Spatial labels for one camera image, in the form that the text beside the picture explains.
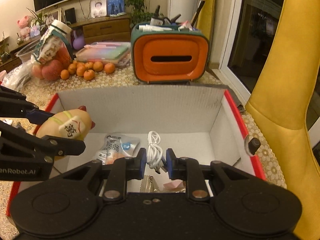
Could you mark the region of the chicken breast snack packet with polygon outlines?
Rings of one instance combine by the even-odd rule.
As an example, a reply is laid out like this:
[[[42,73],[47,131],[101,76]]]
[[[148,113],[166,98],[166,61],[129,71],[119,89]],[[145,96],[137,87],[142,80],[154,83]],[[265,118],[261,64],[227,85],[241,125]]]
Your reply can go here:
[[[103,165],[113,164],[115,160],[125,157],[132,157],[140,139],[129,137],[120,133],[107,134],[103,146],[95,153],[94,160],[97,159]]]

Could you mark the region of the yellow squishy bun toy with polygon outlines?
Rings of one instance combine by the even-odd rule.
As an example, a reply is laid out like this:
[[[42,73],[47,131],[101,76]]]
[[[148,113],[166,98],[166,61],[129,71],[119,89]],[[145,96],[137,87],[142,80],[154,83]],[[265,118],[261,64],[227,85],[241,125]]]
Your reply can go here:
[[[95,127],[85,106],[62,111],[46,120],[37,130],[36,137],[45,135],[84,141],[86,135]]]

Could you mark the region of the clear plastic bag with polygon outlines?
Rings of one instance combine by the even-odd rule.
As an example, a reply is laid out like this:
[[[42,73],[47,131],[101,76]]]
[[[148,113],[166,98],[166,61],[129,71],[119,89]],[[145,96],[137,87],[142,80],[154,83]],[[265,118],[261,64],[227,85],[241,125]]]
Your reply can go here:
[[[2,86],[20,92],[32,78],[32,64],[21,64],[11,70],[3,79]]]

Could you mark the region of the red cardboard box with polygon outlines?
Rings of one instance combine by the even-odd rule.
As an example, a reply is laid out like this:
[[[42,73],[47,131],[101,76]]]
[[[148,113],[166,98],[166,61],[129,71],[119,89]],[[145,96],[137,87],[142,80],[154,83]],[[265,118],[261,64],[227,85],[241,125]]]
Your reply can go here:
[[[110,133],[137,137],[147,147],[148,133],[156,131],[160,146],[178,157],[203,165],[219,160],[251,175],[265,178],[260,160],[247,152],[248,130],[224,85],[140,85],[86,88],[59,92],[48,104],[58,113],[85,106],[95,122],[79,156],[58,160],[52,176],[92,160]]]

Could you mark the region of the red apple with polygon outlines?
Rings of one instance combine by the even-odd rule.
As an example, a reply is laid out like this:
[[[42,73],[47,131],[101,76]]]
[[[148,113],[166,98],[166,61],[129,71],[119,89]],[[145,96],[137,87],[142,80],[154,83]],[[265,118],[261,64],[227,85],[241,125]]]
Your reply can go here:
[[[55,81],[60,78],[63,65],[58,60],[52,60],[42,67],[42,76],[48,81]]]
[[[42,66],[39,64],[34,64],[32,67],[32,75],[40,80],[44,79],[42,75]]]

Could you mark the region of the clear fruit container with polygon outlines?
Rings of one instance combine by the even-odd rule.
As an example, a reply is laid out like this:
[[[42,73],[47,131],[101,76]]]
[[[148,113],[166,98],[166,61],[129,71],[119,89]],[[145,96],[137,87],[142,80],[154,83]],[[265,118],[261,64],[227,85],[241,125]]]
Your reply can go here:
[[[33,77],[47,81],[58,80],[61,72],[73,61],[65,42],[55,36],[47,41],[33,41],[15,55],[24,66],[29,67]]]

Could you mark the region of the small mandarin orange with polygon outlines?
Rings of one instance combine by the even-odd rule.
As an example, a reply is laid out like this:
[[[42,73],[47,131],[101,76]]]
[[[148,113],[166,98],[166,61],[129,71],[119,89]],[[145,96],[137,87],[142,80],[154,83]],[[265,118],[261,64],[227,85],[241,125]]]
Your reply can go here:
[[[95,78],[95,71],[92,69],[88,69],[84,72],[83,77],[86,81],[93,80]]]
[[[107,63],[104,65],[104,71],[106,74],[112,74],[116,71],[116,67],[113,63]]]
[[[101,72],[104,70],[104,64],[100,61],[96,61],[95,63],[93,63],[93,70],[95,72]]]

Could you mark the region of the pink pig plush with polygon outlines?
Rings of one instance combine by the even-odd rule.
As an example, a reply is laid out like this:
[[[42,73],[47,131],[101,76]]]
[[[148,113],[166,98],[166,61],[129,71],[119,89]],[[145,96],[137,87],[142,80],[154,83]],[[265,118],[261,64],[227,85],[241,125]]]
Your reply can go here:
[[[24,16],[17,21],[17,25],[20,29],[20,36],[25,40],[30,39],[30,17]]]

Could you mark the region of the potted green plant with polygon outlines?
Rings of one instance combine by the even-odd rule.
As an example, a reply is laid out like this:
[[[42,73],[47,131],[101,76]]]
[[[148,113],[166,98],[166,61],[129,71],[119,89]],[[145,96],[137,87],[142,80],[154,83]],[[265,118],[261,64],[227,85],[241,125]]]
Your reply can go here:
[[[40,26],[41,30],[47,30],[48,26],[46,24],[46,20],[48,18],[49,13],[45,10],[41,9],[40,12],[35,12],[34,10],[31,10],[27,8],[28,11],[31,13],[30,15],[30,26],[34,27],[36,25]]]

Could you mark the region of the yellow chair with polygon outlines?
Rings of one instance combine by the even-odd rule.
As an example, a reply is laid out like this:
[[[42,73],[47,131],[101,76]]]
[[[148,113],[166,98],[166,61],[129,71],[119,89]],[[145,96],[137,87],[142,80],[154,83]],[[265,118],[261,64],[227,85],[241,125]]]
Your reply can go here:
[[[319,165],[306,126],[319,71],[319,0],[284,0],[266,63],[246,103],[302,203],[295,233],[319,239]]]

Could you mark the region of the green orange tissue box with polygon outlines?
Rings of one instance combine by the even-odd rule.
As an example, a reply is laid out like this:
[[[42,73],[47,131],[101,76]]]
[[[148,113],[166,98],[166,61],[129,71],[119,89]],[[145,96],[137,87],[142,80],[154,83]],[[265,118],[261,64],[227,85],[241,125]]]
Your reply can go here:
[[[132,66],[136,78],[146,83],[199,79],[208,62],[209,41],[200,32],[178,25],[140,23],[131,33]]]

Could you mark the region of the pastel flat plastic case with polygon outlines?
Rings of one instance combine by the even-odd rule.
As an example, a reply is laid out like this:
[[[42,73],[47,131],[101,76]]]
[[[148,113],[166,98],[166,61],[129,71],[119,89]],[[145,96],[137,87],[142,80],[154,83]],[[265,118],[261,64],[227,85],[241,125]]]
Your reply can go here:
[[[93,42],[75,54],[78,62],[112,63],[118,68],[127,66],[131,60],[130,42]]]

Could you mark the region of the wooden tv cabinet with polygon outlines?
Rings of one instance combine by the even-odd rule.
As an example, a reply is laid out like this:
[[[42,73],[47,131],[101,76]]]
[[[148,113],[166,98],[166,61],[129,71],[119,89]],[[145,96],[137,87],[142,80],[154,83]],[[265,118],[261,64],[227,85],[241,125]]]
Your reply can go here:
[[[73,23],[70,27],[75,32],[71,34],[71,41],[74,41],[77,35],[83,36],[86,44],[103,41],[129,41],[131,36],[130,24],[130,14],[118,17],[93,18]],[[1,64],[1,70],[10,72],[12,69],[19,66],[22,61],[16,56],[16,53],[38,39],[39,37],[31,38],[29,41],[26,41],[11,50],[11,58],[6,63]]]

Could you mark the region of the framed portrait photo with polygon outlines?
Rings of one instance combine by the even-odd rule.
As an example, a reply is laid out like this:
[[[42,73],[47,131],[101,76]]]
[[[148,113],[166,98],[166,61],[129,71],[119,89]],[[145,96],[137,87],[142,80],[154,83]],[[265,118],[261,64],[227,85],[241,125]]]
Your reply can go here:
[[[106,0],[93,0],[91,2],[91,18],[105,17],[107,15]]]

